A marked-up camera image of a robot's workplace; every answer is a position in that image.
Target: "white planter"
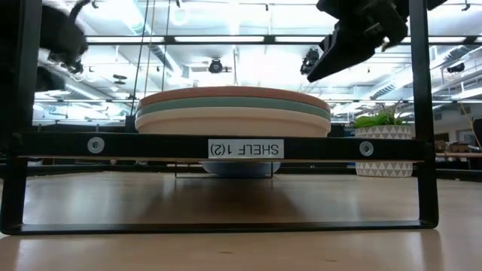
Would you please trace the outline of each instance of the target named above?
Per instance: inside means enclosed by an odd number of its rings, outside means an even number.
[[[386,125],[357,129],[355,137],[362,139],[411,139],[412,132],[409,126]],[[379,162],[356,163],[356,174],[369,177],[406,178],[412,176],[413,163],[404,162]]]

